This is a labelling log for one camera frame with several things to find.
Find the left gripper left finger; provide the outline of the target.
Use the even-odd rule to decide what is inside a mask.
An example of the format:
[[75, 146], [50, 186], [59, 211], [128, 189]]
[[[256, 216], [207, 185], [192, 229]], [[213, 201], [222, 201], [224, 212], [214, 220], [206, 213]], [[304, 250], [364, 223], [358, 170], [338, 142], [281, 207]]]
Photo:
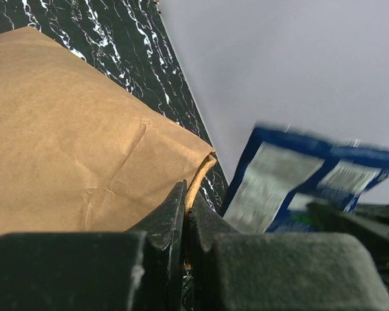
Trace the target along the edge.
[[180, 310], [186, 194], [126, 231], [0, 236], [0, 310]]

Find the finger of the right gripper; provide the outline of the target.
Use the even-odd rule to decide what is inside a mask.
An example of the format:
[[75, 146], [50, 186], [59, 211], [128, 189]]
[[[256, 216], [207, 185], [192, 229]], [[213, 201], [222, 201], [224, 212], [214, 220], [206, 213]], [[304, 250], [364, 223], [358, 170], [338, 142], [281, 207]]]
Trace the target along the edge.
[[373, 258], [389, 259], [389, 224], [355, 213], [343, 213], [321, 203], [310, 203], [307, 208], [319, 230], [352, 235], [360, 240]]
[[389, 205], [357, 204], [353, 212], [370, 220], [389, 225]]

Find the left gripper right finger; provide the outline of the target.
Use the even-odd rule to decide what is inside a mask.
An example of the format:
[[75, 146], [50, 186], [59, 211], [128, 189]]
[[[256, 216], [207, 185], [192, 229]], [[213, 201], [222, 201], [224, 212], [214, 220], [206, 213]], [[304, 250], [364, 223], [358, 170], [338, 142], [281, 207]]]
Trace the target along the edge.
[[342, 233], [239, 233], [201, 195], [188, 212], [195, 310], [389, 310], [368, 250]]

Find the blue snack packet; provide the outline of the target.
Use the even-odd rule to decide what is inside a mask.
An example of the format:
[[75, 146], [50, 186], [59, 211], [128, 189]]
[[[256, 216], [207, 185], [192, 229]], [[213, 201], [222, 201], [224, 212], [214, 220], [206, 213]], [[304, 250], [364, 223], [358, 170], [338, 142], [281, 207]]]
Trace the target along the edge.
[[362, 194], [388, 178], [389, 148], [257, 123], [220, 215], [246, 234], [311, 232], [308, 204], [350, 213]]

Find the brown paper bag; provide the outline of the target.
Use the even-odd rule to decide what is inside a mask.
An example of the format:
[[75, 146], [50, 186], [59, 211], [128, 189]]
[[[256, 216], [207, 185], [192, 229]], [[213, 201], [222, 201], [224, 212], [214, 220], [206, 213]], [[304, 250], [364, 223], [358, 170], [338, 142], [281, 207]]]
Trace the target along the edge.
[[0, 236], [126, 231], [215, 151], [32, 27], [0, 34]]

